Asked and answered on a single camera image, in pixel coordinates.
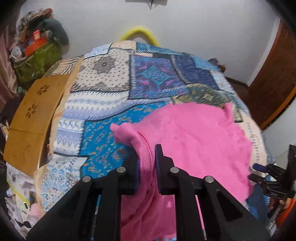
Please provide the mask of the orange sleeve forearm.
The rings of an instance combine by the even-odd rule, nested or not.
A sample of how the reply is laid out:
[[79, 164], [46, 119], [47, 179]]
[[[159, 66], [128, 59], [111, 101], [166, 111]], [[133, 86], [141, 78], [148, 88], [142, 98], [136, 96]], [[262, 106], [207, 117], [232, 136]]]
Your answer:
[[277, 228], [279, 228], [283, 224], [283, 222], [291, 212], [292, 208], [295, 206], [295, 199], [288, 198], [286, 201], [280, 200], [279, 203], [283, 205], [283, 208], [275, 218]]

